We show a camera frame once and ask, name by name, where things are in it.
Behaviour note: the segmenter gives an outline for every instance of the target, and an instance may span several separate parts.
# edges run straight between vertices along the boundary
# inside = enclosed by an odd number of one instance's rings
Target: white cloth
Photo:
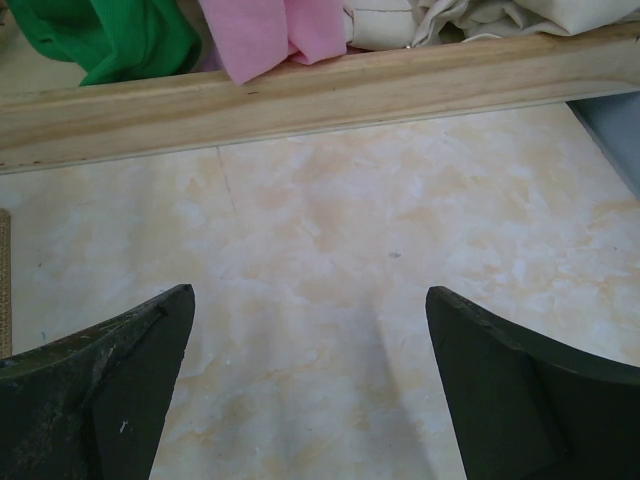
[[[640,0],[418,0],[427,9],[412,46],[440,43],[451,22],[467,38],[512,37],[537,32],[577,35],[615,23],[640,8]]]
[[[442,43],[447,23],[467,39],[576,35],[638,19],[638,9],[640,0],[345,0],[344,23],[348,45],[393,50]]]

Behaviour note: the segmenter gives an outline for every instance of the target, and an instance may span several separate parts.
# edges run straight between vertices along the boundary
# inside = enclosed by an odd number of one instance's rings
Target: folded fabric
[[[222,64],[238,84],[293,54],[311,64],[344,55],[343,0],[199,0]]]
[[[412,46],[423,46],[440,43],[439,33],[447,22],[467,38],[537,32],[577,35],[632,14],[640,0],[417,0],[414,8],[424,17]]]
[[[393,50],[411,43],[417,24],[407,0],[345,0],[347,44],[363,50]]]
[[[175,0],[9,0],[42,55],[76,62],[81,85],[188,72],[200,38]]]

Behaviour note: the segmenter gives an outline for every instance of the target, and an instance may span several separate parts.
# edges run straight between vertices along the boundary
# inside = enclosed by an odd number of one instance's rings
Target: green cloth
[[[81,85],[187,73],[200,54],[175,0],[9,0],[9,8],[39,53],[87,71]]]

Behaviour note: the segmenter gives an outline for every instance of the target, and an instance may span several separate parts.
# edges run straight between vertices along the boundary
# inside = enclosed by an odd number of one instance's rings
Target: gray object
[[[640,199],[640,93],[578,100],[569,106]]]

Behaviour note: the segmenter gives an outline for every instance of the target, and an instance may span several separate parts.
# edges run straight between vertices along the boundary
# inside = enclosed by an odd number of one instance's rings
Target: wooden edge
[[[0,359],[12,355],[11,217],[0,209]]]
[[[0,97],[0,172],[640,90],[640,23]]]

